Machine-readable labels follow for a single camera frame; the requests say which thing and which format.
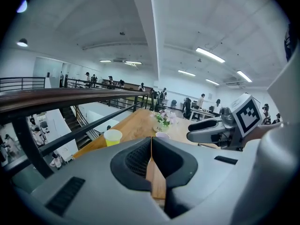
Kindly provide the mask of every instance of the paper cup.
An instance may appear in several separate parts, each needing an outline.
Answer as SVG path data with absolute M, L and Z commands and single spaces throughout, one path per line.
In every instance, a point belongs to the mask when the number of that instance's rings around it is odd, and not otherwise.
M 109 129 L 104 132 L 103 136 L 105 138 L 106 145 L 109 147 L 119 144 L 123 134 L 118 130 Z
M 155 136 L 156 137 L 169 138 L 170 139 L 170 136 L 167 133 L 163 133 L 163 132 L 157 132 L 157 133 L 155 133 Z

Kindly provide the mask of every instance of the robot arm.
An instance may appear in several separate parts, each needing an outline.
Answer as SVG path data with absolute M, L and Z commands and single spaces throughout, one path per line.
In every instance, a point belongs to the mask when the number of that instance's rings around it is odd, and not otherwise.
M 209 118 L 188 127 L 187 139 L 196 143 L 214 143 L 219 147 L 239 147 L 243 138 L 261 123 L 261 115 L 250 94 L 243 94 L 221 117 Z

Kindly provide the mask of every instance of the wooden board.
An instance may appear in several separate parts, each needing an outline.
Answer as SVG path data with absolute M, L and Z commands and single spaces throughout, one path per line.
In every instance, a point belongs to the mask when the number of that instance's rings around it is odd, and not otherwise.
M 116 129 L 122 132 L 123 137 L 121 142 L 127 142 L 137 138 L 144 138 L 148 136 L 155 136 L 155 131 L 153 130 L 153 125 L 155 124 L 155 119 L 150 117 L 151 111 L 145 109 L 138 109 L 136 112 L 132 113 L 130 116 L 122 120 L 112 129 Z M 192 145 L 197 145 L 195 142 L 191 142 L 187 139 L 188 126 L 192 123 L 190 120 L 177 118 L 178 123 L 174 124 L 167 131 L 172 140 L 188 143 Z M 213 148 L 218 148 L 214 144 L 206 144 Z M 87 146 L 79 150 L 74 154 L 75 158 L 78 158 L 82 154 L 106 147 L 105 139 L 101 135 L 98 139 L 90 142 Z M 155 164 L 154 160 L 151 158 L 147 168 L 147 180 L 152 183 L 152 197 L 157 199 L 165 198 L 165 178 L 161 174 L 159 168 Z

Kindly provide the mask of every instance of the yellow cup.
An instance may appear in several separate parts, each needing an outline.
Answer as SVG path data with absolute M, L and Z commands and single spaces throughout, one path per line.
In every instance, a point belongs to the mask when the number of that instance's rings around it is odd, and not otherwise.
M 118 130 L 109 129 L 104 132 L 103 136 L 105 138 L 106 145 L 109 147 L 119 144 L 123 134 Z

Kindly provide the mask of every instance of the wooden table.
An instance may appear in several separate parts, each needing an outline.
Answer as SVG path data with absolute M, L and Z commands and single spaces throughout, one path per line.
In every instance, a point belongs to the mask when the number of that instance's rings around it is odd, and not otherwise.
M 210 118 L 214 118 L 215 117 L 214 114 L 211 114 L 209 112 L 205 112 L 205 111 L 202 111 L 202 110 L 199 110 L 199 109 L 191 108 L 191 111 L 192 111 L 192 114 L 191 114 L 191 116 L 189 118 L 190 120 L 192 120 L 192 117 L 193 117 L 194 113 L 199 113 L 199 114 L 202 114 L 202 115 L 210 117 Z
M 155 119 L 150 117 L 151 113 L 152 112 L 149 110 L 138 109 L 136 112 L 132 113 L 130 116 L 126 117 L 120 123 L 112 127 L 112 129 L 116 129 L 122 132 L 123 136 L 121 142 L 148 136 L 155 136 L 156 132 L 152 128 L 155 123 Z M 193 122 L 181 118 L 177 118 L 177 120 L 178 123 L 172 125 L 167 131 L 170 138 L 179 142 L 198 145 L 197 143 L 191 142 L 187 139 L 188 126 Z M 204 145 L 213 148 L 219 148 L 214 144 Z M 86 152 L 104 147 L 106 147 L 106 143 L 103 135 L 101 135 L 98 139 L 90 142 L 84 148 L 80 149 L 76 154 L 74 154 L 74 157 L 78 158 Z M 152 197 L 157 199 L 164 199 L 165 178 L 161 174 L 152 158 L 148 164 L 146 179 L 152 183 Z

